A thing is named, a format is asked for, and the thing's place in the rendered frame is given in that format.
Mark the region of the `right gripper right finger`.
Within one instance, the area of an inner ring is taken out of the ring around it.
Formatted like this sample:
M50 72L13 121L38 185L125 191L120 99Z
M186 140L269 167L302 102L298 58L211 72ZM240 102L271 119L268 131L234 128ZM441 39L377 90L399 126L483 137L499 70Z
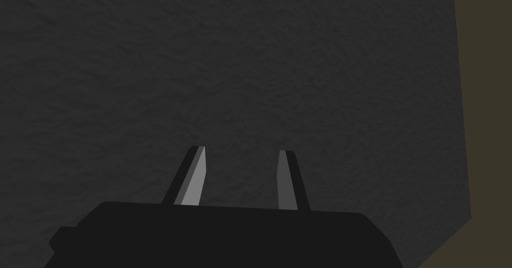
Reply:
M294 151L280 150L276 179L278 208L280 210L311 210Z

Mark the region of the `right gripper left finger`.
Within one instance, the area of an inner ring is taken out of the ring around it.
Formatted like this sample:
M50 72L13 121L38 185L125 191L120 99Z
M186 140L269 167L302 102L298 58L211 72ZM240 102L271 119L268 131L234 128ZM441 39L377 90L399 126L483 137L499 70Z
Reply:
M191 146L182 160L162 204L198 206L206 172L206 148Z

